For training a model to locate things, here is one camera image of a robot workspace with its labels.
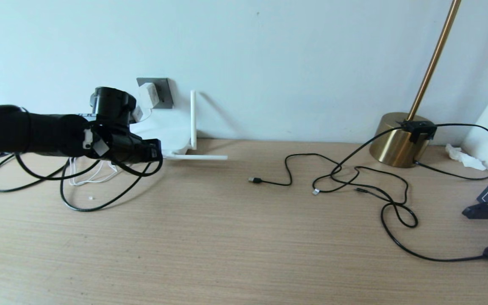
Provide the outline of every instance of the black cable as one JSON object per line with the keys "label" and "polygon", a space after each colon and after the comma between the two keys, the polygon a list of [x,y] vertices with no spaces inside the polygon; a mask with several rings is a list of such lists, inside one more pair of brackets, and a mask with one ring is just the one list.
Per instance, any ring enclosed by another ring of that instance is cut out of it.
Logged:
{"label": "black cable", "polygon": [[402,127],[394,127],[394,128],[391,128],[391,129],[388,129],[388,130],[385,130],[383,131],[382,133],[378,133],[377,135],[375,135],[374,137],[372,137],[372,139],[366,141],[363,145],[361,145],[360,147],[358,147],[356,150],[354,150],[351,154],[347,155],[346,158],[344,158],[344,160],[342,160],[341,162],[337,163],[337,165],[333,168],[333,170],[331,171],[331,173],[329,175],[323,175],[323,176],[320,176],[320,177],[317,177],[313,182],[312,182],[312,187],[318,191],[318,193],[333,193],[333,191],[337,191],[339,189],[342,189],[344,187],[346,187],[347,185],[350,185],[352,181],[354,181],[358,175],[354,176],[353,178],[350,179],[350,181],[347,181],[347,182],[341,182],[342,185],[337,187],[337,188],[334,188],[334,189],[330,189],[330,190],[327,190],[327,191],[323,191],[323,190],[320,190],[318,188],[316,188],[316,183],[319,181],[319,180],[322,180],[324,178],[327,178],[327,177],[330,177],[331,179],[334,180],[334,175],[337,174],[338,172],[341,171],[341,166],[347,161],[349,160],[351,157],[353,157],[355,154],[357,154],[361,149],[363,149],[364,147],[368,146],[370,143],[372,143],[375,139],[378,139],[379,137],[382,137],[383,135],[386,135],[388,133],[390,133],[391,131],[393,130],[397,130],[397,129],[401,129]]}
{"label": "black cable", "polygon": [[124,171],[130,173],[131,175],[135,175],[137,177],[149,177],[149,176],[159,172],[159,170],[161,169],[161,166],[163,166],[163,158],[161,158],[159,160],[159,164],[157,165],[157,168],[153,172],[149,172],[146,174],[145,172],[138,172],[138,171],[130,168],[129,166],[123,164],[123,162],[116,160],[116,158],[111,158],[110,161],[112,163],[116,164],[117,166],[119,166],[120,168],[122,168]]}
{"label": "black cable", "polygon": [[41,180],[50,180],[50,181],[60,181],[60,180],[65,180],[65,179],[68,179],[68,178],[75,178],[75,177],[78,177],[78,176],[80,176],[80,175],[83,175],[83,174],[85,174],[85,173],[89,172],[90,170],[92,170],[93,168],[95,168],[95,166],[97,166],[97,164],[99,164],[99,160],[97,160],[96,162],[93,162],[93,164],[92,164],[92,165],[91,165],[89,168],[87,168],[87,169],[85,169],[85,170],[83,170],[83,171],[81,171],[81,172],[78,172],[78,173],[73,174],[73,175],[70,175],[70,176],[62,176],[62,177],[60,177],[60,178],[55,178],[55,177],[50,177],[50,176],[46,176],[46,177],[45,177],[45,176],[40,176],[40,175],[37,175],[37,174],[35,174],[34,172],[32,172],[32,171],[31,171],[31,170],[30,170],[30,169],[29,169],[29,168],[28,168],[28,167],[27,167],[27,166],[24,164],[24,162],[22,161],[22,158],[20,157],[20,154],[16,154],[16,161],[17,161],[17,162],[20,164],[21,168],[22,168],[22,169],[23,169],[25,172],[27,172],[28,174],[30,174],[31,176],[33,176],[33,177],[35,177],[35,178],[37,178],[37,179],[41,179]]}
{"label": "black cable", "polygon": [[[438,124],[436,126],[437,127],[443,127],[443,126],[470,126],[470,127],[479,127],[479,128],[484,129],[484,130],[486,130],[488,132],[488,129],[487,128],[485,128],[483,126],[480,126],[480,125],[476,125],[476,124],[447,123],[447,124]],[[418,162],[418,161],[414,161],[414,164],[417,164],[419,166],[423,166],[424,168],[428,168],[428,169],[434,170],[435,172],[441,172],[442,174],[446,174],[446,175],[449,175],[449,176],[455,176],[455,177],[459,177],[459,178],[463,178],[463,179],[467,179],[467,180],[484,180],[484,179],[487,179],[488,178],[488,176],[482,177],[482,178],[472,178],[472,177],[459,176],[459,175],[452,174],[451,172],[444,172],[443,170],[440,170],[440,169],[437,169],[437,168],[433,168],[432,166],[428,166],[426,164],[422,164],[421,162]]]}
{"label": "black cable", "polygon": [[[0,162],[0,168],[4,164],[7,164],[9,161],[11,161],[11,159],[14,158],[14,157],[15,157],[15,155],[12,154],[9,157],[5,158],[5,160],[3,160],[2,162]],[[61,172],[63,169],[64,169],[63,167],[59,168],[57,171],[52,172],[52,174],[48,175],[48,177],[55,176],[56,174],[58,174],[58,172]],[[41,183],[43,181],[46,181],[46,180],[39,179],[37,181],[31,182],[29,184],[26,184],[26,185],[23,185],[23,186],[20,186],[20,187],[15,187],[13,189],[0,189],[0,193],[10,193],[12,191],[21,191],[22,189],[27,189],[28,187],[32,187],[32,186],[38,185],[39,183]]]}
{"label": "black cable", "polygon": [[289,155],[285,158],[285,160],[283,160],[283,164],[285,164],[285,169],[287,170],[287,174],[289,175],[289,183],[279,183],[279,182],[273,182],[273,181],[267,181],[267,180],[261,180],[263,183],[269,183],[271,185],[279,185],[279,186],[290,186],[293,184],[293,176],[291,175],[291,171],[289,170],[289,166],[287,165],[287,160],[289,158],[292,158],[292,157],[295,157],[295,156],[318,156],[318,157],[321,157],[321,158],[324,158],[324,159],[327,159],[331,162],[333,162],[334,164],[338,164],[336,161],[330,159],[330,158],[327,158],[325,157],[324,155],[320,155],[320,154],[316,154],[316,153],[310,153],[310,154],[292,154],[292,155]]}
{"label": "black cable", "polygon": [[[148,163],[145,167],[144,167],[144,170],[142,171],[142,174],[144,174],[148,168],[150,167],[151,163]],[[154,172],[158,172],[161,168],[161,165],[162,165],[162,162],[159,162],[159,164],[157,164],[157,168],[155,169]],[[65,164],[64,166],[64,170],[62,172],[62,176],[65,174],[65,170],[67,168],[68,164]],[[122,193],[120,193],[120,195],[114,197],[112,200],[110,200],[109,202],[107,203],[104,203],[100,206],[97,206],[97,207],[93,207],[93,208],[79,208],[79,207],[76,207],[74,205],[72,205],[71,203],[69,203],[69,201],[67,201],[67,199],[65,198],[65,194],[64,194],[64,180],[61,180],[60,181],[60,196],[61,196],[61,199],[64,201],[65,205],[68,206],[69,208],[71,208],[72,210],[75,210],[75,211],[78,211],[78,212],[93,212],[93,211],[98,211],[98,210],[101,210],[102,208],[114,203],[116,200],[120,199],[123,195],[126,195],[126,193],[128,193],[128,191],[130,191],[131,189],[133,189],[133,187],[135,185],[137,185],[137,183],[139,181],[141,181],[141,178],[143,176],[137,176],[137,180],[135,180],[127,189],[125,189]]]}
{"label": "black cable", "polygon": [[[436,126],[437,127],[445,127],[445,126],[469,126],[469,127],[479,127],[479,128],[482,128],[482,129],[488,131],[488,129],[486,129],[485,127],[482,127],[482,126],[476,125],[476,124],[449,123],[449,124],[438,124]],[[290,158],[292,156],[299,156],[299,155],[316,155],[316,156],[320,156],[321,158],[325,158],[325,159],[333,162],[334,164],[336,164],[336,166],[333,168],[333,170],[331,170],[331,173],[330,174],[320,176],[320,177],[316,178],[312,182],[312,187],[314,188],[314,194],[317,195],[318,193],[331,193],[331,192],[337,191],[339,189],[342,189],[343,187],[345,187],[347,185],[366,187],[366,188],[369,188],[369,189],[374,189],[376,191],[379,191],[385,197],[382,197],[382,196],[380,196],[380,195],[378,195],[376,193],[373,193],[371,191],[368,191],[367,189],[362,189],[362,188],[357,188],[356,189],[356,191],[359,191],[361,193],[368,193],[370,195],[373,195],[374,197],[377,197],[378,199],[381,199],[383,201],[387,201],[387,203],[382,207],[381,213],[380,213],[380,218],[381,218],[382,226],[385,229],[385,231],[387,232],[387,235],[393,240],[393,242],[397,246],[399,246],[401,249],[403,249],[404,251],[406,251],[407,253],[409,253],[411,255],[414,255],[414,256],[416,256],[418,258],[426,259],[428,261],[433,261],[433,262],[464,262],[464,261],[475,261],[475,260],[479,260],[479,259],[488,259],[488,257],[486,257],[486,255],[484,255],[484,254],[478,255],[478,256],[472,256],[472,257],[452,258],[452,259],[431,258],[431,257],[427,257],[427,256],[424,256],[424,255],[420,255],[420,254],[418,254],[418,253],[416,253],[416,252],[408,249],[404,245],[402,245],[400,243],[400,241],[389,230],[387,224],[385,223],[385,216],[384,216],[385,209],[388,208],[389,206],[393,206],[393,208],[395,209],[395,213],[396,213],[396,216],[397,216],[399,222],[401,222],[404,226],[406,226],[408,228],[416,228],[418,226],[418,224],[419,224],[419,220],[418,220],[417,216],[415,215],[415,213],[410,208],[408,208],[407,206],[405,206],[405,203],[407,202],[407,199],[408,199],[407,193],[408,193],[408,189],[409,189],[409,184],[401,176],[395,175],[395,174],[393,174],[391,172],[384,172],[384,171],[381,171],[381,170],[376,170],[376,169],[368,168],[368,167],[365,167],[365,166],[355,166],[354,169],[357,172],[356,172],[356,174],[349,181],[342,181],[342,180],[339,180],[339,179],[335,178],[335,175],[338,172],[341,171],[341,166],[347,160],[349,160],[352,156],[354,156],[355,154],[357,154],[361,149],[363,149],[364,147],[366,147],[368,144],[372,143],[372,141],[374,141],[375,139],[377,139],[377,138],[379,138],[379,137],[381,137],[381,136],[383,136],[383,135],[385,135],[387,133],[390,133],[393,130],[401,129],[401,128],[402,127],[396,127],[396,128],[393,128],[393,129],[389,129],[389,130],[383,131],[382,133],[379,133],[378,135],[372,137],[372,139],[366,141],[366,143],[364,143],[363,145],[361,145],[360,147],[358,147],[351,154],[347,155],[347,157],[344,158],[344,160],[342,160],[341,162],[335,162],[334,160],[331,160],[330,158],[327,158],[327,157],[325,157],[323,155],[320,155],[320,154],[314,154],[314,153],[310,153],[310,154],[292,154],[292,155],[289,155],[289,156],[287,156],[285,158],[285,161],[284,161],[285,168],[287,170],[287,174],[289,175],[289,178],[290,178],[290,182],[289,183],[278,183],[278,182],[272,182],[272,181],[265,181],[265,180],[262,180],[261,178],[256,178],[256,177],[250,178],[250,182],[253,182],[253,183],[265,182],[265,183],[270,183],[270,184],[279,185],[279,186],[290,186],[293,183],[293,177],[292,177],[291,171],[289,169],[289,166],[287,165],[288,158]],[[447,175],[451,175],[451,176],[465,178],[465,179],[468,179],[468,180],[483,180],[483,179],[487,179],[488,178],[488,176],[482,177],[482,178],[472,178],[472,177],[459,176],[459,175],[452,174],[450,172],[444,172],[443,170],[439,170],[439,169],[436,169],[436,168],[432,168],[431,166],[427,166],[426,164],[421,164],[420,162],[417,162],[417,161],[415,161],[414,163],[415,164],[418,164],[418,165],[421,165],[421,166],[423,166],[425,168],[429,168],[431,170],[434,170],[436,172],[441,172],[442,174],[447,174]],[[388,174],[388,175],[391,175],[391,176],[394,176],[394,177],[400,179],[402,182],[405,183],[404,200],[403,200],[403,202],[396,202],[396,201],[394,201],[393,198],[386,191],[384,191],[383,189],[380,189],[378,187],[371,186],[371,185],[362,185],[362,184],[354,183],[353,181],[355,181],[356,178],[360,175],[359,169],[368,169],[368,170],[372,170],[374,172],[380,172],[382,174]],[[335,188],[335,189],[331,189],[331,190],[327,190],[327,191],[322,191],[322,190],[317,189],[316,188],[316,182],[318,182],[319,180],[321,180],[323,178],[328,178],[328,177],[331,178],[335,182],[342,183],[342,185],[339,186],[339,187],[337,187],[337,188]],[[412,216],[414,223],[413,224],[406,223],[401,218],[398,208],[401,208],[401,209],[405,210],[406,212],[408,212]]]}

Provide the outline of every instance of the usb connector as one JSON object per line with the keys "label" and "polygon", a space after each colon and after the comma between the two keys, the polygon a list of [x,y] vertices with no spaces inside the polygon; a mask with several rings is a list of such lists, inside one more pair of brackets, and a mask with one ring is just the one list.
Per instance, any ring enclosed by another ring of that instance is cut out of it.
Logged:
{"label": "usb connector", "polygon": [[261,183],[261,182],[263,182],[263,180],[261,180],[261,178],[256,178],[256,177],[250,177],[250,178],[248,178],[248,181],[249,182],[252,182],[252,183]]}

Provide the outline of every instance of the white router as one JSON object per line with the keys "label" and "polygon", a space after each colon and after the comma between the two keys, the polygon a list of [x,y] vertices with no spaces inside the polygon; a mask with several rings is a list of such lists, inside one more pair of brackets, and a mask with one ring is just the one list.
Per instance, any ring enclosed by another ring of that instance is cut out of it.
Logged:
{"label": "white router", "polygon": [[183,108],[155,108],[159,97],[154,83],[139,87],[137,108],[133,115],[139,123],[131,124],[132,133],[143,139],[159,139],[165,159],[179,160],[227,160],[227,156],[186,155],[188,149],[197,149],[197,119],[195,113],[196,92],[190,93],[190,113]]}

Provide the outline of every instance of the brass lamp pole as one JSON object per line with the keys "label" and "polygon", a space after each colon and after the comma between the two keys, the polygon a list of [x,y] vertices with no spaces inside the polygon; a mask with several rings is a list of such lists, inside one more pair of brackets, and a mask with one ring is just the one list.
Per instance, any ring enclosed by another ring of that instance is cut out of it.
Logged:
{"label": "brass lamp pole", "polygon": [[[436,64],[438,63],[440,55],[442,54],[449,31],[451,30],[453,21],[455,21],[455,16],[457,15],[460,2],[461,0],[453,0],[453,2],[451,2],[451,7],[449,8],[449,13],[447,14],[444,27],[442,28],[442,32],[438,38],[438,42],[436,43],[436,48],[434,49],[434,53],[432,54],[432,58],[428,64],[427,71],[424,74],[421,86],[419,87],[417,95],[415,95],[412,109],[408,114],[405,112],[391,112],[382,116],[380,125],[376,130],[376,135],[385,130],[399,127],[399,122],[403,122],[405,120],[429,121],[422,116],[417,116],[416,112],[421,104],[421,100],[423,99],[424,93],[428,87],[430,78],[434,73],[434,68],[436,68]],[[419,135],[417,141],[413,143],[412,141],[409,141],[410,135],[412,135],[411,132],[403,129],[391,131],[387,135],[379,137],[372,143],[372,145],[370,145],[370,154],[372,154],[372,156],[379,162],[390,166],[414,166],[414,160],[419,160],[419,158],[421,158],[429,140],[428,134],[422,133]]]}

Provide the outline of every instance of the white cable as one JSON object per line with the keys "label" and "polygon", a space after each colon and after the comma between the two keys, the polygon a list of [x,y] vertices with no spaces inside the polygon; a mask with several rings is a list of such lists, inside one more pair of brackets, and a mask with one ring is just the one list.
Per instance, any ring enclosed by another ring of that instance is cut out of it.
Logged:
{"label": "white cable", "polygon": [[[69,158],[69,164],[70,164],[71,175],[76,174],[77,173],[76,161],[74,160],[74,158]],[[93,180],[93,178],[95,178],[95,176],[97,176],[97,174],[99,174],[99,172],[101,172],[104,164],[108,164],[108,166],[113,170],[113,172],[109,176],[106,176],[105,178],[103,178],[101,180]],[[101,183],[101,182],[105,182],[105,181],[112,179],[114,176],[116,176],[120,172],[121,171],[118,171],[118,168],[116,168],[116,166],[111,164],[109,161],[101,161],[101,163],[99,164],[99,168],[90,178],[87,178],[84,181],[76,182],[75,178],[73,177],[69,180],[69,184],[72,186],[81,186],[81,185],[85,185],[86,183]]]}

